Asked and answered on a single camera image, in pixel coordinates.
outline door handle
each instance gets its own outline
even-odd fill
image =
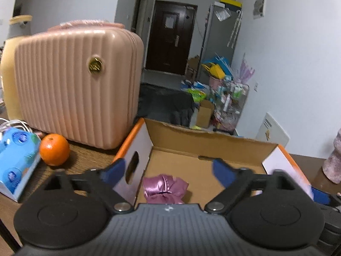
[[[177,36],[176,36],[176,39],[175,39],[175,47],[178,47],[178,45],[179,45],[179,39],[180,39],[180,37],[177,35]]]

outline pink satin fabric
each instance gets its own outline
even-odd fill
[[[152,178],[143,178],[144,197],[149,204],[184,204],[189,184],[181,178],[160,174]]]

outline blue tissue package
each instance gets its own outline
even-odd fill
[[[0,192],[18,202],[40,161],[37,135],[9,128],[0,141]]]

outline ribbed suitcase shell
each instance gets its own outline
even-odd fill
[[[69,23],[24,39],[15,52],[24,119],[69,140],[117,147],[137,113],[143,50],[136,34],[105,23]],[[101,72],[89,71],[92,58]]]

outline gold logo emblem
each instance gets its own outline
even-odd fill
[[[102,61],[99,58],[92,58],[89,62],[89,71],[91,73],[100,73],[102,71]]]

